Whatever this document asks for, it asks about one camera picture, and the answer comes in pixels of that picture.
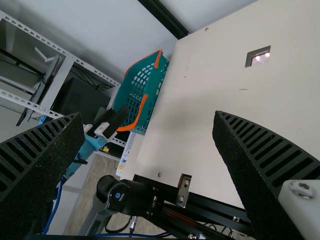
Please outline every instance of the white plastic part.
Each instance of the white plastic part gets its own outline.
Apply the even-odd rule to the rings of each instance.
[[[297,188],[303,183],[309,189]],[[314,193],[313,198],[305,198],[304,194]],[[278,200],[285,212],[291,218],[305,240],[320,239],[320,180],[288,180],[282,185]]]
[[[86,134],[92,127],[92,124],[83,125],[83,132]]]
[[[103,122],[100,124],[100,126],[94,131],[94,134],[97,136],[101,136],[104,138],[104,140],[106,140],[107,143],[111,142],[113,140],[113,138],[117,135],[117,132],[114,132],[114,134],[112,134],[111,137],[106,138],[106,136],[104,135],[104,131],[110,126],[110,124],[108,122]]]
[[[48,62],[52,62],[54,59],[55,59],[55,57],[53,56],[53,57],[50,57],[50,58],[47,58],[38,48],[34,48],[34,50],[35,50],[35,52],[43,59],[43,61],[45,62],[45,63],[48,63]]]

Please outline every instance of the metal bracket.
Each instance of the metal bracket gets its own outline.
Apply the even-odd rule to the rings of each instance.
[[[191,176],[182,174],[179,181],[179,185],[178,185],[179,192],[175,201],[175,204],[177,204],[182,208],[185,208],[187,204],[187,200],[189,197],[190,183],[191,183]]]

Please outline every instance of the metal shelving rack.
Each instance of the metal shelving rack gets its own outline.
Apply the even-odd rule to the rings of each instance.
[[[25,99],[21,99],[21,97],[15,96],[15,95],[11,94],[10,92],[6,92],[2,89],[0,89],[0,96],[1,97],[6,98],[7,100],[14,102],[16,104],[22,105],[26,108],[33,109],[37,113],[47,115],[51,118],[57,118],[56,115],[62,116],[59,113],[51,111],[50,108],[51,108],[55,98],[57,97],[60,88],[64,84],[66,77],[68,76],[71,68],[76,63],[76,64],[79,64],[80,66],[82,66],[83,68],[89,70],[91,73],[102,78],[103,80],[107,81],[112,86],[110,89],[108,89],[108,91],[110,91],[109,93],[110,93],[111,99],[110,99],[110,102],[107,106],[107,110],[112,107],[112,104],[113,104],[113,101],[114,101],[115,96],[117,94],[117,91],[121,85],[120,83],[113,80],[107,74],[104,74],[103,72],[96,69],[94,66],[81,60],[80,58],[76,57],[75,55],[71,54],[67,50],[63,49],[62,47],[58,46],[54,42],[50,41],[49,39],[45,38],[41,34],[37,33],[36,31],[32,30],[31,28],[27,27],[26,25],[22,24],[18,20],[14,19],[13,17],[9,16],[8,14],[6,14],[5,12],[0,10],[0,21],[2,19],[7,21],[8,23],[14,25],[15,27],[19,28],[20,30],[24,31],[28,35],[34,37],[35,39],[37,39],[41,43],[54,49],[59,54],[65,56],[65,58],[64,58],[62,64],[60,65],[59,70],[56,73],[54,80],[52,81],[51,86],[50,86],[49,90],[47,91],[46,95],[44,96],[43,100],[41,101],[40,105],[35,104],[34,102],[27,101]],[[126,146],[126,142],[121,141],[117,138],[114,138],[112,140],[112,142],[114,144],[120,145],[122,147]],[[106,153],[103,154],[103,156],[111,158],[111,159],[115,159],[117,161],[120,160],[119,158],[108,155]]]

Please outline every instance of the rectangular hole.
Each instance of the rectangular hole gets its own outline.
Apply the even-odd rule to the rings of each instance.
[[[303,179],[305,180],[314,180],[320,176],[320,166],[317,166],[312,172],[310,172],[307,176]]]
[[[45,132],[43,129],[38,128],[38,130],[39,130],[39,132],[42,134],[42,136],[45,137],[45,139],[47,139],[49,142],[51,141],[51,138],[49,137],[48,134],[46,134],[46,132]]]
[[[250,127],[248,127],[247,130],[245,130],[243,133],[241,133],[241,134],[239,135],[239,138],[242,139],[245,135],[247,135],[248,132],[250,132],[253,128],[255,128],[255,126],[256,126],[256,125],[251,125]]]
[[[38,151],[38,152],[42,152],[41,147],[38,146],[38,144],[35,143],[35,141],[33,141],[31,139],[31,137],[28,136],[28,134],[23,134],[23,136],[25,137],[26,140],[28,140],[29,143],[31,143],[31,145]]]
[[[231,121],[229,124],[232,125],[232,124],[234,124],[237,120],[238,120],[238,118],[235,117],[234,119],[232,119],[232,121]]]
[[[266,135],[268,133],[268,131],[264,131],[263,133],[261,133],[259,136],[257,136],[252,142],[250,142],[246,148],[249,149],[251,148],[256,142],[258,142],[264,135]]]
[[[45,125],[44,127],[51,134],[51,137],[54,138],[56,136],[55,133],[51,130],[51,128],[48,125]]]
[[[264,145],[266,145],[268,142],[270,142],[273,138],[275,138],[275,135],[271,135],[267,137],[263,142],[261,142],[258,146],[256,146],[254,149],[250,151],[251,154],[255,154],[258,152]]]
[[[1,148],[0,148],[0,155],[8,163],[10,163],[19,173],[22,173],[24,171],[24,168],[16,160],[14,160],[8,153],[6,153],[4,150],[2,150]]]
[[[292,178],[295,174],[297,174],[299,171],[304,169],[306,166],[310,165],[312,162],[313,161],[310,157],[306,158],[305,160],[303,160],[302,162],[300,162],[299,164],[297,164],[293,168],[291,168],[289,171],[287,171],[285,174],[283,174],[282,176],[280,176],[276,180],[274,180],[272,182],[272,185],[275,188],[281,186],[284,183],[284,181],[287,181],[290,178]]]
[[[13,173],[6,169],[2,164],[0,164],[0,172],[3,173],[11,181],[16,180],[16,176],[13,175]]]
[[[254,51],[250,51],[246,55],[245,59],[245,68],[257,65],[264,64],[269,61],[271,46],[266,46]]]
[[[248,137],[246,137],[246,139],[243,140],[243,143],[245,144],[246,142],[248,142],[250,139],[252,139],[254,135],[256,135],[260,131],[261,131],[261,127],[259,127],[257,130],[251,133]]]
[[[0,193],[3,193],[6,189],[7,186],[2,181],[0,181]]]
[[[236,125],[233,126],[233,130],[236,130],[240,126],[240,124],[242,124],[242,122],[243,120],[238,121]]]
[[[42,146],[44,146],[44,147],[47,146],[45,141],[38,134],[36,134],[34,131],[31,131],[31,134],[42,144]]]
[[[17,149],[11,142],[7,142],[6,144],[15,154],[17,154],[19,156],[19,158],[22,159],[22,161],[24,161],[26,164],[30,164],[31,161],[30,159],[24,155],[19,149]]]
[[[51,123],[52,127],[54,128],[54,130],[59,133],[60,132],[60,129],[58,128],[58,126],[53,122]]]
[[[20,138],[16,137],[15,141],[32,157],[36,158],[37,154],[30,149]]]
[[[242,126],[242,127],[240,127],[240,129],[236,132],[236,134],[241,133],[241,132],[242,132],[242,130],[243,130],[243,129],[245,129],[245,127],[246,127],[246,126],[248,126],[248,124],[249,124],[248,122],[246,122],[245,124],[243,124],[243,126]]]
[[[270,156],[267,160],[262,162],[260,164],[260,167],[264,169],[266,166],[268,166],[270,163],[272,163],[275,159],[280,157],[282,154],[284,154],[286,151],[288,151],[290,148],[292,148],[291,144],[287,144],[285,147],[281,148],[279,151],[277,151],[275,154]]]
[[[278,146],[283,141],[284,141],[283,139],[278,139],[277,141],[272,143],[270,146],[268,146],[265,150],[260,152],[254,159],[259,160],[260,158],[262,158],[264,155],[266,155],[268,152],[270,152],[272,149],[274,149],[276,146]]]
[[[276,171],[280,170],[281,168],[283,168],[285,165],[287,165],[288,163],[290,163],[293,159],[295,159],[296,157],[298,157],[302,152],[300,150],[295,151],[294,153],[292,153],[290,156],[288,156],[286,159],[284,159],[283,161],[279,162],[277,165],[275,165],[273,168],[271,168],[269,171],[267,171],[265,173],[265,175],[267,177],[270,177],[272,174],[274,174]]]

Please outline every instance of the blue cable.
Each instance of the blue cable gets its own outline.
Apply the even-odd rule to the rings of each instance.
[[[54,218],[54,216],[55,216],[55,214],[56,214],[56,211],[57,211],[57,209],[58,209],[59,202],[60,202],[60,198],[61,198],[61,192],[62,192],[63,178],[64,178],[64,177],[62,177],[61,180],[60,180],[60,184],[59,184],[59,187],[58,187],[58,195],[57,195],[57,197],[56,197],[55,205],[54,205],[54,208],[53,208],[53,210],[52,210],[52,213],[51,213],[51,215],[50,215],[50,217],[49,217],[49,219],[48,219],[48,222],[47,222],[46,225],[45,225],[45,228],[44,228],[44,230],[43,230],[42,235],[46,235],[46,234],[47,234],[47,232],[48,232],[48,230],[49,230],[49,227],[50,227],[50,224],[51,224],[51,222],[52,222],[52,219]]]
[[[163,232],[158,235],[144,235],[144,234],[137,234],[137,233],[104,233],[104,234],[96,234],[93,235],[94,237],[140,237],[140,238],[160,238],[164,235],[167,235],[168,232]]]

